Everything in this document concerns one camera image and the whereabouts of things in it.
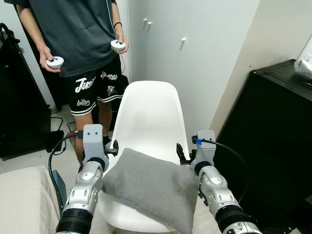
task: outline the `black cabinet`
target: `black cabinet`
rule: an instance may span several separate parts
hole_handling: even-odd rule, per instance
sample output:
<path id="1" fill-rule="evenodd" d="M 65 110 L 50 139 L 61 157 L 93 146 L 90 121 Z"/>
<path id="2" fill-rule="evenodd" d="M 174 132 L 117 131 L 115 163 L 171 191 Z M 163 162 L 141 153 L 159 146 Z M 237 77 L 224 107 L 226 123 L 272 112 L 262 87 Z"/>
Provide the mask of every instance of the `black cabinet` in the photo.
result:
<path id="1" fill-rule="evenodd" d="M 242 207 L 262 224 L 283 220 L 312 194 L 312 88 L 293 60 L 252 71 L 219 134 L 246 161 L 250 185 Z M 236 197 L 244 167 L 217 148 L 215 165 Z"/>
<path id="2" fill-rule="evenodd" d="M 44 149 L 51 116 L 19 40 L 6 32 L 0 37 L 0 157 L 4 160 Z"/>

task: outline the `white chair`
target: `white chair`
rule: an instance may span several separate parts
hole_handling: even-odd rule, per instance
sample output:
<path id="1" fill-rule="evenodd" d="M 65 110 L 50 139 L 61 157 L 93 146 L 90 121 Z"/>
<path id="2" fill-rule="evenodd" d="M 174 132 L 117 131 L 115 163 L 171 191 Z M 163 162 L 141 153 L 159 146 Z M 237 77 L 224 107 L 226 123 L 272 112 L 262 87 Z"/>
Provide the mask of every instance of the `white chair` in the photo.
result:
<path id="1" fill-rule="evenodd" d="M 110 156 L 109 171 L 124 148 L 179 164 L 176 143 L 189 155 L 184 120 L 175 87 L 159 81 L 138 81 L 130 84 L 121 101 L 113 139 L 118 140 L 119 153 Z M 114 227 L 143 233 L 174 231 L 137 210 L 121 204 L 111 195 L 101 192 L 98 207 L 104 219 Z"/>

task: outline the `hand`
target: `hand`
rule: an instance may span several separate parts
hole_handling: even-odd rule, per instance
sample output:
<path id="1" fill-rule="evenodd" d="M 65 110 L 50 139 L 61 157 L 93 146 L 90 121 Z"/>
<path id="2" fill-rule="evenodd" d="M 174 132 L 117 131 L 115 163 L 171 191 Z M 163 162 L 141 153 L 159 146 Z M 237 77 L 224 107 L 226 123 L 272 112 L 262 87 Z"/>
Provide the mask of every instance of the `hand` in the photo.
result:
<path id="1" fill-rule="evenodd" d="M 37 47 L 37 49 L 38 49 L 38 51 L 40 53 L 40 64 L 41 64 L 41 67 L 46 69 L 48 72 L 53 72 L 53 73 L 60 72 L 60 70 L 53 69 L 53 68 L 49 67 L 48 64 L 47 64 L 47 59 L 49 61 L 51 61 L 53 59 L 53 56 L 51 55 L 51 51 L 50 51 L 49 47 L 47 47 L 46 45 L 43 45 L 43 46 Z"/>
<path id="2" fill-rule="evenodd" d="M 116 36 L 116 39 L 119 40 L 119 42 L 126 44 L 126 47 L 122 51 L 119 51 L 117 53 L 118 54 L 126 53 L 129 48 L 129 42 L 124 36 L 122 26 L 120 24 L 116 25 L 115 27 L 115 36 Z"/>

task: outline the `white wardrobe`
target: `white wardrobe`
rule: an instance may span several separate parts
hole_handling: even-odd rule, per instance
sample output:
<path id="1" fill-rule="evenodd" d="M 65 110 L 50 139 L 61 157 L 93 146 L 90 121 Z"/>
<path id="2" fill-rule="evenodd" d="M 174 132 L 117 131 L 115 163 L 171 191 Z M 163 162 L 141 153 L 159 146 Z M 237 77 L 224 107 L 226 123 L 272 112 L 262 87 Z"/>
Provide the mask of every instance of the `white wardrobe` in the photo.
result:
<path id="1" fill-rule="evenodd" d="M 277 9 L 283 3 L 273 1 Z M 259 15 L 258 7 L 271 2 L 128 0 L 132 82 L 159 80 L 176 87 L 189 146 L 191 135 L 208 129 L 213 119 L 218 118 L 215 113 L 247 33 Z"/>

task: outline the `gray cushion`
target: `gray cushion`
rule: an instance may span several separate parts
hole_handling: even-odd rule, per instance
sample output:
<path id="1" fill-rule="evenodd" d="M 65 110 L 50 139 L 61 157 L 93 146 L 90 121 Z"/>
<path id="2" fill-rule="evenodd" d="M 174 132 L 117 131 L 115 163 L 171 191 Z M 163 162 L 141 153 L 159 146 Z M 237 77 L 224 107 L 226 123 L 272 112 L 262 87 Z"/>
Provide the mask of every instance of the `gray cushion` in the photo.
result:
<path id="1" fill-rule="evenodd" d="M 125 148 L 103 182 L 104 192 L 183 234 L 192 233 L 199 182 L 188 166 Z"/>

